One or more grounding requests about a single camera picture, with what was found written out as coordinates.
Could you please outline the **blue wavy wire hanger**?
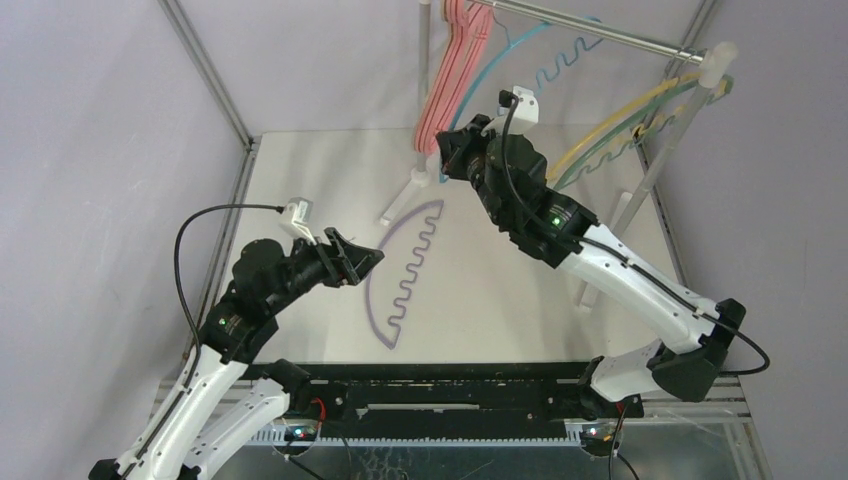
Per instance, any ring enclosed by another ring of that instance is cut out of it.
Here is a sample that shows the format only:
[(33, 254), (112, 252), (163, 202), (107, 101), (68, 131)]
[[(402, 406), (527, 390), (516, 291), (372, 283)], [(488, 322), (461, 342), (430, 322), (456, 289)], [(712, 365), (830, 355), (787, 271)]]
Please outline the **blue wavy wire hanger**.
[[(552, 23), (541, 21), (538, 25), (522, 33), (515, 40), (512, 40), (509, 34), (508, 27), (500, 23), (497, 19), (495, 19), (495, 24), (500, 26), (504, 30), (506, 46), (501, 49), (497, 54), (495, 54), (494, 57), (484, 65), (484, 67), (471, 81), (470, 86), (466, 89), (459, 105), (453, 111), (453, 117), (451, 119), (451, 122), (449, 123), (450, 128), (454, 128), (457, 126), (461, 115), (464, 113), (465, 108), (470, 103), (477, 89), (480, 87), (482, 82), (490, 75), (490, 73), (495, 69), (495, 67), (503, 61), (505, 57), (507, 57), (512, 51), (514, 51), (516, 48), (518, 48), (534, 36), (553, 27)], [(545, 86), (547, 84), (553, 83), (561, 75), (562, 71), (565, 68), (574, 65), (580, 59), (582, 53), (590, 52), (602, 42), (603, 39), (600, 37), (598, 37), (594, 42), (589, 43), (584, 36), (577, 36), (574, 39), (570, 52), (561, 50), (555, 56), (553, 63), (555, 71), (553, 73), (550, 73), (544, 66), (540, 67), (536, 71), (534, 76), (536, 88), (533, 90), (533, 92), (541, 93)]]

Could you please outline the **yellow wavy wire hanger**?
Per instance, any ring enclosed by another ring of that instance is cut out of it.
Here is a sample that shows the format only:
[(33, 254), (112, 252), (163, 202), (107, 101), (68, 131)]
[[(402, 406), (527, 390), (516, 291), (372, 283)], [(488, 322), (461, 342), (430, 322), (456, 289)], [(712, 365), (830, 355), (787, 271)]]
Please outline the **yellow wavy wire hanger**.
[(586, 147), (590, 141), (597, 138), (601, 133), (604, 133), (607, 129), (623, 121), (628, 114), (635, 113), (639, 108), (648, 105), (651, 101), (657, 99), (661, 94), (672, 90), (680, 84), (686, 86), (687, 84), (698, 80), (700, 76), (701, 73), (688, 73), (682, 76), (664, 80), (648, 92), (642, 94), (639, 97), (636, 97), (634, 100), (631, 100), (628, 104), (624, 105), (619, 110), (615, 111), (605, 120), (603, 120), (600, 124), (595, 126), (581, 140), (579, 140), (568, 151), (566, 151), (562, 155), (562, 157), (554, 164), (554, 166), (549, 169), (546, 174), (546, 179), (552, 180), (557, 173), (560, 173), (567, 166), (570, 166), (575, 161), (575, 157), (581, 149)]

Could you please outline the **green wavy wire hanger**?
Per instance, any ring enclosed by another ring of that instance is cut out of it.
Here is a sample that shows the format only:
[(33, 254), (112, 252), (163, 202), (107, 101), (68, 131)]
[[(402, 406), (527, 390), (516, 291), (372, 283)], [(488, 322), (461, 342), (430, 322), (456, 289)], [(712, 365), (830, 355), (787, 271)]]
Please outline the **green wavy wire hanger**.
[(581, 149), (575, 161), (557, 173), (552, 180), (556, 190), (564, 189), (582, 177), (600, 169), (607, 163), (620, 157), (625, 151), (642, 144), (649, 137), (662, 132), (667, 126), (674, 124), (687, 110), (683, 104), (676, 106), (671, 113), (664, 114), (662, 109), (666, 104), (695, 89), (699, 79), (684, 86), (679, 86), (661, 94), (648, 105), (639, 108), (627, 117), (601, 133)]

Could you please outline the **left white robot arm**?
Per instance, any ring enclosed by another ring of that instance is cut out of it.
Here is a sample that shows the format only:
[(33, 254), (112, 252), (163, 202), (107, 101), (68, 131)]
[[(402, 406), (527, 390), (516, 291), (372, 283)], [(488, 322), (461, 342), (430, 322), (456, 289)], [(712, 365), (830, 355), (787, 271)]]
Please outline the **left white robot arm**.
[(273, 239), (247, 244), (226, 293), (208, 313), (197, 345), (138, 440), (116, 459), (95, 463), (91, 479), (208, 479), (260, 428), (311, 407), (310, 375), (280, 359), (252, 393), (206, 424), (219, 401), (276, 333), (276, 316), (318, 285), (356, 286), (384, 253), (356, 245), (336, 229), (325, 242), (296, 239), (290, 250)]

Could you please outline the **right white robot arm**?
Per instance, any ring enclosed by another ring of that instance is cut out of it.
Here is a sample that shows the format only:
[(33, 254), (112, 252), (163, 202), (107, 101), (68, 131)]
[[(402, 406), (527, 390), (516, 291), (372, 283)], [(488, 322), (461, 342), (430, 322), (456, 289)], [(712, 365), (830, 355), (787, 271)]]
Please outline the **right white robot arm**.
[(597, 216), (546, 186), (546, 158), (525, 136), (502, 135), (485, 115), (436, 136), (442, 172), (466, 181), (491, 222), (530, 258), (598, 288), (656, 335), (650, 346), (593, 360), (579, 406), (605, 415), (627, 397), (663, 391), (701, 402), (721, 375), (746, 314), (675, 283), (625, 246)]

